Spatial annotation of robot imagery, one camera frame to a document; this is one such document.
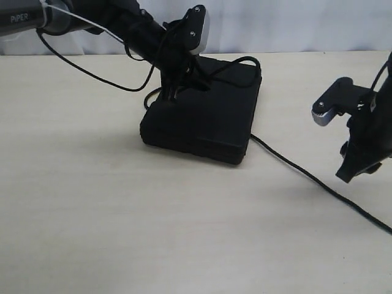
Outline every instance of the white backdrop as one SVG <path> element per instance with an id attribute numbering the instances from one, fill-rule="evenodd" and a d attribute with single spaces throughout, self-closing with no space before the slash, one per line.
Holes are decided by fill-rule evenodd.
<path id="1" fill-rule="evenodd" d="M 211 14 L 208 53 L 390 50 L 392 0 L 139 0 L 159 23 L 197 4 Z M 35 33 L 3 37 L 0 54 L 47 54 Z M 108 36 L 75 32 L 48 38 L 62 54 L 116 54 Z"/>

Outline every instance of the white table surface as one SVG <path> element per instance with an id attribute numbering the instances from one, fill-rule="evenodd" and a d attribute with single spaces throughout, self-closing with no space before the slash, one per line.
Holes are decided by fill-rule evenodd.
<path id="1" fill-rule="evenodd" d="M 370 86 L 388 52 L 254 56 L 254 134 L 392 224 L 392 162 L 344 184 L 347 118 L 321 128 L 310 114 L 339 77 Z M 135 88 L 148 71 L 72 60 Z M 0 293 L 392 293 L 392 237 L 255 143 L 238 168 L 150 148 L 148 91 L 48 56 L 0 57 L 0 70 Z"/>

